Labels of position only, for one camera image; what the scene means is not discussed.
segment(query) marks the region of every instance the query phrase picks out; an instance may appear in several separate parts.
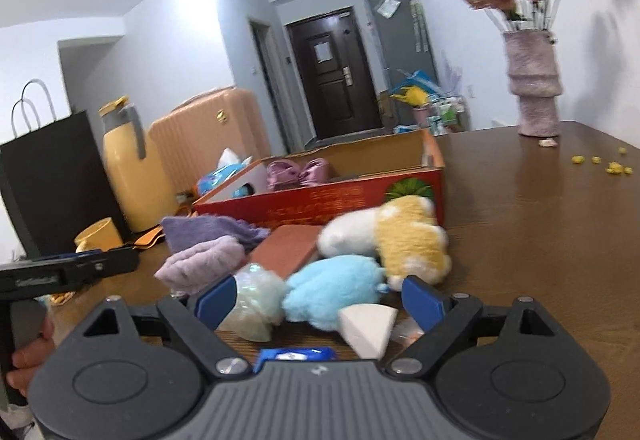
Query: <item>pink satin fabric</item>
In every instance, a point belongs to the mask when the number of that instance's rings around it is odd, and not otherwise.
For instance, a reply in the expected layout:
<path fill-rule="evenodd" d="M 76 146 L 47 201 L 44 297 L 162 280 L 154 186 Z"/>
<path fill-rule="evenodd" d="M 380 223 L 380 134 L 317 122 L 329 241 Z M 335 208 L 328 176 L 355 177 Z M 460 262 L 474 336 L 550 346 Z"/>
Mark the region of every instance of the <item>pink satin fabric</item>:
<path fill-rule="evenodd" d="M 271 191 L 312 187 L 329 181 L 329 163 L 324 158 L 316 158 L 300 166 L 286 158 L 274 160 L 267 167 L 267 181 Z"/>

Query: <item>human hand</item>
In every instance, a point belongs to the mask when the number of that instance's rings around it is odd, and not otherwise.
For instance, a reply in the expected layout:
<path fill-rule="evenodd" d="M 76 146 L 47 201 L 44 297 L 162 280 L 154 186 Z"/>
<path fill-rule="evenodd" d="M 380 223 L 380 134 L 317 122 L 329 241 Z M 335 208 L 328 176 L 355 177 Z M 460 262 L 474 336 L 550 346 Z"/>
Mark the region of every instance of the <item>human hand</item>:
<path fill-rule="evenodd" d="M 55 326 L 49 316 L 42 324 L 42 331 L 33 343 L 14 352 L 12 362 L 16 370 L 6 375 L 6 381 L 12 388 L 19 390 L 22 396 L 27 396 L 27 390 L 38 367 L 53 353 L 56 345 L 53 343 Z"/>

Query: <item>door frame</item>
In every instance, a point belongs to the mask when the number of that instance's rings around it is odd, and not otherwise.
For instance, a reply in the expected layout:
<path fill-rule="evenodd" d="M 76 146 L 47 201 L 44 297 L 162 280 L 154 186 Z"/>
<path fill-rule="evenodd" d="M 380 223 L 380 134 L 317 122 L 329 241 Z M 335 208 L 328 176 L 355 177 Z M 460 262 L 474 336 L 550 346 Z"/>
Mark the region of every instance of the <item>door frame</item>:
<path fill-rule="evenodd" d="M 287 78 L 284 73 L 284 67 L 282 65 L 280 48 L 273 33 L 273 26 L 271 25 L 271 23 L 251 16 L 247 17 L 247 21 L 249 23 L 249 29 L 252 32 L 252 40 L 254 40 L 254 31 L 252 29 L 252 26 L 258 25 L 265 31 L 264 42 L 266 44 L 267 52 L 269 54 L 268 57 L 270 58 L 270 63 L 273 66 L 273 72 L 275 75 L 275 77 L 270 78 L 270 80 L 274 81 L 277 87 L 277 91 L 274 92 L 274 96 L 276 97 L 276 105 L 273 106 L 273 109 L 277 110 L 280 116 L 284 119 L 284 122 L 287 125 L 287 128 L 285 128 L 285 130 L 288 130 L 288 133 L 290 133 L 293 138 L 293 142 L 289 142 L 289 144 L 296 148 L 295 151 L 303 150 L 305 149 L 305 142 L 303 142 L 302 139 L 302 129 L 300 128 L 300 123 L 298 121 L 296 113 L 293 110 L 293 103 L 297 101 L 293 99 L 291 90 L 289 89 L 289 85 L 287 83 Z M 258 57 L 258 61 L 260 61 L 260 57 L 258 55 L 260 53 L 260 49 L 257 46 L 255 48 L 255 51 Z M 264 86 L 265 88 L 267 88 L 268 86 L 265 77 L 263 77 L 263 80 L 265 81 Z M 282 138 L 284 140 L 287 140 L 287 135 L 284 134 Z"/>
<path fill-rule="evenodd" d="M 296 46 L 293 44 L 294 37 L 292 29 L 297 27 L 298 25 L 302 25 L 311 21 L 317 21 L 319 19 L 324 19 L 325 17 L 339 16 L 340 14 L 350 14 L 351 19 L 354 20 L 353 27 L 356 33 L 356 41 L 358 43 L 358 48 L 360 49 L 360 54 L 362 55 L 362 60 L 365 64 L 365 72 L 366 72 L 366 81 L 368 81 L 370 90 L 373 92 L 374 102 L 376 106 L 378 106 L 378 93 L 376 92 L 376 86 L 373 83 L 373 77 L 371 75 L 371 65 L 369 64 L 369 57 L 367 56 L 367 52 L 365 51 L 364 44 L 362 42 L 362 35 L 360 33 L 360 25 L 358 23 L 358 17 L 356 16 L 355 7 L 353 5 L 346 6 L 343 8 L 338 8 L 337 10 L 332 10 L 331 12 L 326 12 L 325 14 L 317 14 L 316 16 L 305 17 L 305 19 L 300 19 L 298 21 L 294 21 L 292 23 L 287 23 L 287 36 L 289 37 L 289 43 L 291 45 L 292 57 L 296 63 L 296 71 L 298 76 L 300 77 L 300 83 L 302 84 L 303 91 L 306 99 L 306 88 L 305 88 L 305 80 L 302 72 L 300 71 L 300 65 L 298 64 L 298 54 L 296 52 Z"/>

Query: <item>cardboard box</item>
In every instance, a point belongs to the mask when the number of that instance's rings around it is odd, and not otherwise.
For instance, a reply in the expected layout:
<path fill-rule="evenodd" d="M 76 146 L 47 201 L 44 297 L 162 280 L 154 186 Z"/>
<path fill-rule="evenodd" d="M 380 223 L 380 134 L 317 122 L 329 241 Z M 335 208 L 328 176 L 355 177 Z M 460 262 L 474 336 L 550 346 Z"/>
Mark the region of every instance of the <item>cardboard box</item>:
<path fill-rule="evenodd" d="M 419 194 L 434 201 L 438 223 L 444 222 L 444 161 L 427 130 L 335 144 L 286 158 L 300 166 L 324 158 L 334 178 L 346 179 L 270 192 L 267 166 L 278 158 L 267 158 L 253 162 L 202 197 L 194 210 L 276 229 L 288 224 L 325 225 L 340 214 L 377 207 L 391 197 Z M 243 186 L 255 194 L 229 199 Z"/>

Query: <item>screw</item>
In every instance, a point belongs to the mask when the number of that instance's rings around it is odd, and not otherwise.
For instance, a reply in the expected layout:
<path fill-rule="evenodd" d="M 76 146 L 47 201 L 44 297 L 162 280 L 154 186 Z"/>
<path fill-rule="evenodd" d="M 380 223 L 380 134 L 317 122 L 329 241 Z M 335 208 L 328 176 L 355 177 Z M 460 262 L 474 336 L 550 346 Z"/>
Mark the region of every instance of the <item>screw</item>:
<path fill-rule="evenodd" d="M 249 364 L 246 360 L 240 357 L 227 357 L 216 363 L 216 369 L 222 375 L 239 375 L 244 373 L 248 367 Z"/>
<path fill-rule="evenodd" d="M 402 357 L 391 363 L 391 370 L 398 375 L 413 375 L 422 369 L 422 363 L 418 359 Z"/>

